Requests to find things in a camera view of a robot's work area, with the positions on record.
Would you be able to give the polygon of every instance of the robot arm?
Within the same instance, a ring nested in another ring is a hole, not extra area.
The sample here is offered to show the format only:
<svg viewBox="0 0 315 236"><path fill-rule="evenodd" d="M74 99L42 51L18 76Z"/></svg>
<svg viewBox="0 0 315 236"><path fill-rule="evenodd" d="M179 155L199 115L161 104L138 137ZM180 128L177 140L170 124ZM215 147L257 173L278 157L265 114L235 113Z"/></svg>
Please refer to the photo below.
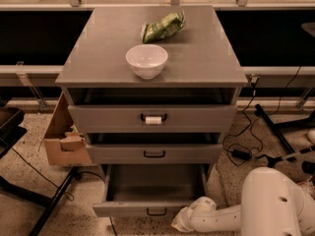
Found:
<svg viewBox="0 0 315 236"><path fill-rule="evenodd" d="M246 177L241 205L216 210L211 199L202 197L180 211L172 226L183 232L300 236L315 231L315 201L281 172L261 167Z"/></svg>

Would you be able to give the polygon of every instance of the brown box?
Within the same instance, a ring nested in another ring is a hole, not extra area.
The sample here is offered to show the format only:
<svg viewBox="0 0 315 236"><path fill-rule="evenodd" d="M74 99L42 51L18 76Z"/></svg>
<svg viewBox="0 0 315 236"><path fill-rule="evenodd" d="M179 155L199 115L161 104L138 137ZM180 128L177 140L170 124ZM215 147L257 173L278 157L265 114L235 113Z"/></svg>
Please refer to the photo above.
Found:
<svg viewBox="0 0 315 236"><path fill-rule="evenodd" d="M61 94L44 136L44 145L50 165L93 165L81 133L72 132L73 120L68 102Z"/></svg>

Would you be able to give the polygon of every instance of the white bowl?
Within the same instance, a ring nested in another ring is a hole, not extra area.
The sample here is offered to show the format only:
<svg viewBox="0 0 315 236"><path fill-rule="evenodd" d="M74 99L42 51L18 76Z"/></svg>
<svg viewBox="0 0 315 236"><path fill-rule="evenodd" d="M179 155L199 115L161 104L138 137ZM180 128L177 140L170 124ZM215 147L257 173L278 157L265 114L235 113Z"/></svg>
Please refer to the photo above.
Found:
<svg viewBox="0 0 315 236"><path fill-rule="evenodd" d="M167 52L158 45L141 44L131 48L126 54L130 68L139 77L149 80L165 67Z"/></svg>

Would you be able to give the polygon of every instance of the gray tabletop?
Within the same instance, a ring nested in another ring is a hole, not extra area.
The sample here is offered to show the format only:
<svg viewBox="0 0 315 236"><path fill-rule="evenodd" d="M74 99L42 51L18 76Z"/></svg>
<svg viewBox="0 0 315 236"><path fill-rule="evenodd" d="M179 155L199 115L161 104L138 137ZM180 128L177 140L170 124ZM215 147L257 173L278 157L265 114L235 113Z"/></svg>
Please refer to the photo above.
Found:
<svg viewBox="0 0 315 236"><path fill-rule="evenodd" d="M184 11L187 25L171 38L154 42L168 53L165 69L143 80L125 55L142 44L144 22ZM60 73L61 87L242 87L244 72L212 6L110 6L94 8Z"/></svg>

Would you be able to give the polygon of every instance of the concrete floor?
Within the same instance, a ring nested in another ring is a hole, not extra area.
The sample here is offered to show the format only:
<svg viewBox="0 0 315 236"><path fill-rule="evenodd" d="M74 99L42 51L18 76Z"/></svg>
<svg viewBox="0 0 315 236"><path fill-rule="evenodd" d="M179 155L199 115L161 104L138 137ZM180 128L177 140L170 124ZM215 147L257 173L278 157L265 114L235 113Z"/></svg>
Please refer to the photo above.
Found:
<svg viewBox="0 0 315 236"><path fill-rule="evenodd" d="M181 0L182 3L232 3L235 0ZM249 3L305 3L314 0L249 0ZM169 4L169 0L83 0L86 5L102 4ZM21 6L21 5L68 5L69 0L0 0L1 6ZM305 118L313 109L314 101L305 107L305 113L301 114L294 107L282 107L277 115L273 115L275 122L295 120ZM260 102L268 112L273 112L275 107L270 106L265 101ZM15 149L34 166L39 172L52 180L57 185L61 184L68 174L69 167L50 166L47 161L45 147L42 139L52 117L52 110L56 104L55 100L49 101L48 108L37 113L36 102L32 101L10 101L9 106L18 106L26 111L25 120L22 124L28 132L16 143ZM253 107L247 111L252 120L256 119ZM248 120L239 111L234 123L229 131L230 134L237 134L248 124ZM253 133L262 140L263 147L249 131L237 138L230 138L226 141L225 147L237 143L247 148L254 149L255 155L266 153L270 156L280 156L285 154L280 142L272 135L266 123L260 119L254 127ZM306 138L307 130L287 132L285 136L294 149L299 150L311 146ZM294 163L283 161L277 164L276 169L286 174L295 182L304 181L309 177L301 170L303 160L315 161L314 152L300 156ZM235 166L230 162L226 153L221 152L220 159L215 165L208 186L210 197L217 203L218 208L231 207L240 204L242 183L246 175L254 168L266 166L265 159L256 160L252 158L241 166ZM95 166L82 167L82 171L92 171L99 173ZM12 150L0 161L1 176L13 184L42 193L51 197L56 189L53 185L41 178L25 162L23 162ZM43 226L40 235L84 235L100 236L114 235L108 218L98 218L92 209L94 203L98 203L102 198L103 184L100 179L93 175L84 175L80 181L74 181L68 192L75 200L72 202L63 197L51 214L50 218ZM37 222L43 212L43 208L25 201L17 200L0 194L0 235L24 236L28 235L32 227ZM113 218L113 224L118 235L183 235L170 227L171 217L150 217L150 218ZM188 235L234 235L233 232L214 233L189 233Z"/></svg>
<svg viewBox="0 0 315 236"><path fill-rule="evenodd" d="M250 119L255 120L254 104L246 111ZM9 101L7 106L17 106L25 110L25 120L21 126L25 127L28 132L14 146L23 158L34 166L39 172L52 180L57 185L61 184L69 167L50 166L47 161L45 147L42 138L45 134L49 121L52 117L52 109L56 101L49 101L48 108L43 113L38 113L36 102L32 101ZM268 113L275 110L262 101L261 105ZM305 107L305 113L294 107L284 106L278 114L272 115L271 118L275 123L305 118L314 109L314 101L311 101ZM238 134L248 124L245 116L238 111L234 123L230 129L230 134ZM271 133L265 121L259 119L253 126L255 134L263 143L256 140L249 130L237 138L231 137L226 140L224 146L227 148L232 144L236 147L244 146L253 148L254 155L266 153L270 156L284 155L279 140ZM307 130L297 130L285 132L285 137L294 149L300 150L308 148L312 144L308 141ZM315 161L314 152L304 154L297 158L295 162L283 161L276 165L276 169L290 177L295 182L306 180L309 175L303 173L301 163L304 160ZM242 183L246 175L254 168L266 166L265 159L257 160L252 158L241 166L235 166L230 162L223 150L218 163L215 165L212 175L208 181L210 198L218 205L218 208L231 207L240 204ZM81 167L80 171L91 171L99 173L96 166ZM1 175L12 184L25 187L29 190L39 192L51 197L56 189L53 185L41 178L25 162L23 162L12 150L6 154L0 161ZM92 205L99 203L102 198L103 183L93 175L85 174L80 181L73 181L68 192L74 196L71 202L63 197L55 211L51 214L46 224L43 226L39 235L114 235L110 226L109 218L96 217ZM0 194L0 235L28 235L43 212L41 206L37 206L26 201L15 199L11 196ZM174 230L171 226L172 217L124 217L113 218L113 224L118 235L182 235ZM234 235L233 232L213 232L207 234L189 233L188 235Z"/></svg>

